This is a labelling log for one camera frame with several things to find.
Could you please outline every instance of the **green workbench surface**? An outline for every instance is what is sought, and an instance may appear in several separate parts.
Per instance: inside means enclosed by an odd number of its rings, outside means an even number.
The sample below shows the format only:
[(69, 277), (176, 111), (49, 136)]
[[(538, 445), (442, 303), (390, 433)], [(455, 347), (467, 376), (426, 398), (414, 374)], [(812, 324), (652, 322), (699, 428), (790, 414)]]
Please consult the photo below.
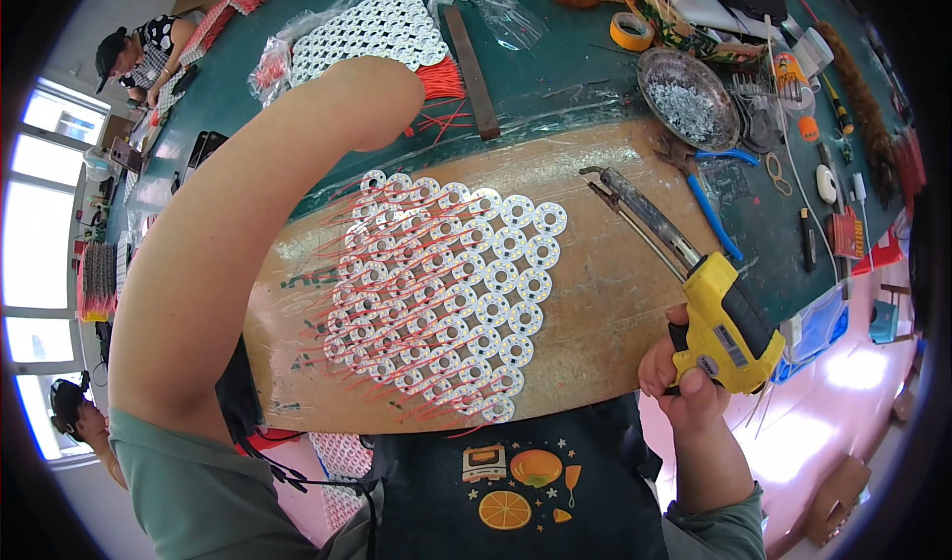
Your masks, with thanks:
[[(249, 16), (235, 14), (208, 54), (198, 61), (201, 72), (170, 113), (152, 149), (149, 168), (126, 203), (127, 209), (147, 213), (161, 209), (168, 202), (173, 173), (184, 171), (199, 131), (216, 130), (232, 135), (261, 110), (259, 103), (248, 93), (246, 78), (257, 64), (268, 35), (274, 34), (287, 19), (301, 10), (320, 11), (333, 1), (268, 0)], [(298, 218), (322, 206), (332, 192), (327, 187), (370, 169), (393, 173), (402, 167), (404, 172), (413, 172), (480, 150), (495, 149), (572, 127), (651, 115), (637, 89), (634, 75), (637, 58), (589, 45), (615, 47), (608, 36), (608, 20), (614, 11), (623, 9), (622, 5), (602, 4), (577, 11), (559, 6), (552, 0), (519, 1), (548, 26), (548, 33), (531, 51), (513, 52), (501, 47), (482, 22), (479, 11), (469, 3), (458, 3), (500, 119), (503, 131), (500, 139), (484, 143), (474, 127), (454, 127), (447, 130), (439, 144), (431, 146), (437, 131), (430, 128), (410, 138), (400, 137), (387, 149), (351, 153), (303, 199), (292, 217)], [(861, 24), (836, 0), (808, 1), (820, 19), (831, 21), (839, 30), (881, 104), (887, 127), (900, 125), (898, 116), (889, 105), (887, 80), (873, 65), (874, 55), (865, 43)], [(787, 0), (787, 7), (806, 29), (811, 19), (803, 6), (796, 0)], [(442, 29), (452, 49), (445, 22)], [(842, 94), (832, 66), (828, 72), (834, 87)], [(571, 89), (544, 98), (565, 88)], [(471, 109), (466, 107), (464, 111), (471, 112)], [(851, 137), (855, 163), (848, 168), (842, 160), (834, 143), (839, 137), (836, 117), (825, 92), (817, 94), (816, 119), (821, 140), (826, 141), (833, 152), (839, 177), (848, 178), (860, 171), (870, 187), (857, 134)], [(790, 142), (803, 188), (822, 220), (832, 209), (817, 195), (815, 169), (819, 156), (816, 145), (803, 142), (798, 135), (792, 135)], [(820, 240), (818, 268), (809, 274), (803, 270), (798, 217), (803, 198), (796, 189), (793, 173), (781, 149), (777, 154), (784, 160), (783, 177), (794, 187), (791, 197), (779, 193), (763, 165), (750, 168), (728, 160), (703, 170), (713, 188), (712, 196), (716, 198), (724, 228), (744, 253), (744, 261), (735, 261), (734, 264), (741, 269), (742, 276), (773, 322), (792, 316), (834, 283), (833, 269)], [(270, 166), (281, 164), (281, 154), (276, 152), (274, 155), (272, 159), (261, 162), (263, 179), (268, 177)], [(869, 230), (878, 237), (895, 219), (901, 201), (896, 200), (884, 209), (872, 196), (871, 187), (868, 191)], [(111, 227), (111, 236), (108, 237), (113, 241), (116, 231)]]

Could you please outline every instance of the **person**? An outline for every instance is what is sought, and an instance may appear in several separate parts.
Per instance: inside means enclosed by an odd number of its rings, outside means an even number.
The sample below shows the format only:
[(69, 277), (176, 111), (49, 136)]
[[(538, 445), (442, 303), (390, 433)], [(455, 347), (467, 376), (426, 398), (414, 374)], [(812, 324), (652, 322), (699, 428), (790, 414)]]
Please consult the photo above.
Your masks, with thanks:
[(119, 461), (109, 444), (109, 418), (83, 396), (88, 388), (89, 373), (86, 371), (83, 371), (79, 385), (63, 378), (56, 379), (50, 387), (50, 407), (54, 411), (50, 421), (61, 435), (88, 444), (116, 483), (128, 490)]
[(118, 79), (128, 96), (154, 108), (162, 89), (179, 68), (179, 57), (198, 26), (190, 20), (161, 14), (125, 34), (120, 27), (108, 35), (96, 50), (99, 86)]
[[(703, 372), (680, 396), (670, 339), (639, 366), (678, 457), (664, 518), (633, 395), (471, 434), (377, 435), (363, 508), (318, 551), (281, 510), (265, 461), (235, 454), (214, 385), (255, 277), (294, 206), (351, 150), (420, 112), (404, 65), (364, 56), (288, 91), (182, 185), (125, 283), (111, 351), (110, 444), (160, 558), (764, 558), (762, 491)], [(261, 166), (281, 154), (279, 165)], [(181, 273), (186, 267), (188, 273)], [(668, 319), (686, 322), (684, 307)], [(467, 471), (475, 467), (481, 471)]]

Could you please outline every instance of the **black cap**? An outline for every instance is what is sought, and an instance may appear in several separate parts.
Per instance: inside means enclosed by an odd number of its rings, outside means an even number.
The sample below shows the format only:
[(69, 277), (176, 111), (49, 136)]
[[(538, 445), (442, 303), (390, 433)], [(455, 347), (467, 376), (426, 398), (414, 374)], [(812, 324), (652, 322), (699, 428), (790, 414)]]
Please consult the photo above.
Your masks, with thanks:
[(116, 58), (123, 50), (125, 50), (125, 27), (120, 27), (99, 44), (99, 49), (96, 50), (96, 72), (99, 72), (97, 95), (110, 79), (110, 70), (115, 66)]
[(83, 439), (76, 432), (76, 422), (79, 421), (79, 406), (85, 398), (83, 393), (88, 388), (89, 373), (85, 370), (80, 385), (59, 378), (50, 387), (50, 407), (54, 411), (50, 420), (61, 434), (69, 434), (79, 442)]

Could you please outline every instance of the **yellow soldering iron handle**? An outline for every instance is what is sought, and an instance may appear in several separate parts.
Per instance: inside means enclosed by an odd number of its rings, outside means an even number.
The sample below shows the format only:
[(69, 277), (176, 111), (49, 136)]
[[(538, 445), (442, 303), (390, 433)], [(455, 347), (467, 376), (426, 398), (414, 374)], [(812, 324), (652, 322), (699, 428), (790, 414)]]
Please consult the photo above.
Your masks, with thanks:
[(677, 375), (701, 368), (729, 392), (752, 394), (767, 384), (783, 353), (784, 339), (753, 300), (737, 270), (720, 252), (705, 256), (684, 282), (687, 325), (668, 324)]

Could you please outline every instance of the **green shirt sleeve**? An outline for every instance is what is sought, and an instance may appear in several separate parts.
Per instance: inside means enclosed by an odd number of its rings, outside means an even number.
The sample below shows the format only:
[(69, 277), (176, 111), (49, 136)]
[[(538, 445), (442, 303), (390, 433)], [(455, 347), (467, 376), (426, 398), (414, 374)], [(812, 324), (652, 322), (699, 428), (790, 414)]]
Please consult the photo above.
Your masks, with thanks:
[(744, 502), (704, 514), (687, 514), (672, 502), (661, 520), (668, 557), (767, 560), (761, 532), (763, 495), (760, 484), (754, 482), (754, 493)]
[(116, 409), (110, 446), (135, 518), (162, 560), (317, 557), (278, 506), (267, 462)]

